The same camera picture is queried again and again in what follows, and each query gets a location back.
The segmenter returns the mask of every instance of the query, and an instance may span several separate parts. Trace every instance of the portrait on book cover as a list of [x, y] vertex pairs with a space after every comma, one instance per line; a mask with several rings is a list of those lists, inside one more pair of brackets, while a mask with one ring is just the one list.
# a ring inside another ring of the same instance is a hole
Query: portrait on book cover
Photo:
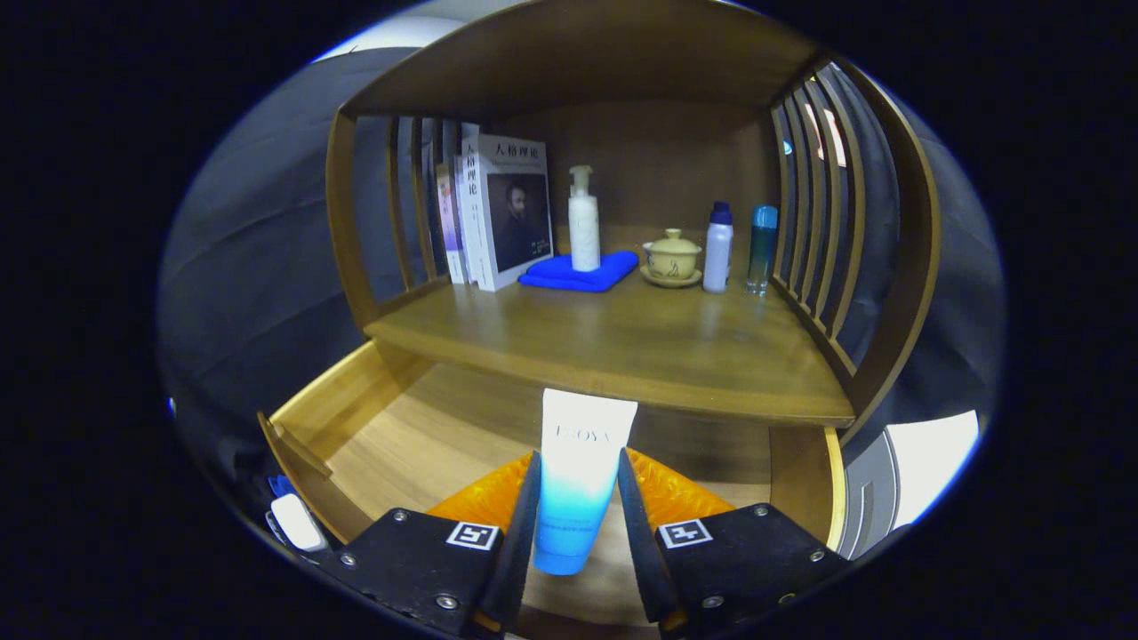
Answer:
[[498, 272], [552, 255], [545, 175], [498, 173], [486, 179]]

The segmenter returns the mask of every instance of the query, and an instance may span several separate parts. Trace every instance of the white bottle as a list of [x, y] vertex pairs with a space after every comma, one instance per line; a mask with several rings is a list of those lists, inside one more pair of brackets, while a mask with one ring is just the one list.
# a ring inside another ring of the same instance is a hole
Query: white bottle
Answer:
[[708, 225], [708, 253], [703, 263], [703, 290], [721, 294], [727, 290], [727, 274], [731, 272], [731, 207], [717, 202], [711, 210]]
[[588, 195], [587, 164], [569, 169], [574, 184], [569, 187], [569, 254], [574, 271], [601, 268], [601, 233], [596, 219], [596, 196]]

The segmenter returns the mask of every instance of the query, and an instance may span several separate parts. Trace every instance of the saucer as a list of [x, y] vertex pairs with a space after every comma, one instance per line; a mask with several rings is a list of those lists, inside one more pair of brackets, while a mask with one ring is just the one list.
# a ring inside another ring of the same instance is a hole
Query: saucer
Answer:
[[667, 287], [669, 289], [678, 289], [681, 287], [688, 287], [691, 285], [694, 285], [695, 282], [699, 282], [700, 278], [703, 277], [703, 272], [696, 269], [695, 271], [692, 271], [691, 276], [688, 276], [683, 280], [671, 280], [668, 278], [657, 278], [655, 276], [652, 274], [651, 271], [649, 271], [646, 264], [642, 264], [641, 276], [643, 276], [645, 280], [652, 282], [653, 285]]

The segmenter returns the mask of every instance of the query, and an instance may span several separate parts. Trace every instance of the white and blue tube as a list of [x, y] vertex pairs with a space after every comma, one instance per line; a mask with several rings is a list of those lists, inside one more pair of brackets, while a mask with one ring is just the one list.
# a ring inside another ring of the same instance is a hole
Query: white and blue tube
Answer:
[[542, 493], [534, 566], [552, 575], [585, 567], [612, 499], [620, 450], [638, 403], [545, 389]]

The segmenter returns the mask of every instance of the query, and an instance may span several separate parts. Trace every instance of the blue towel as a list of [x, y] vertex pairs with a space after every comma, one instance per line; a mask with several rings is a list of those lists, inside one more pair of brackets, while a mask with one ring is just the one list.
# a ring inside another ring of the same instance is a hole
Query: blue towel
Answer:
[[595, 271], [574, 271], [572, 256], [559, 255], [530, 266], [518, 281], [546, 289], [601, 293], [611, 289], [638, 262], [640, 257], [633, 252], [617, 252], [602, 255], [601, 266]]

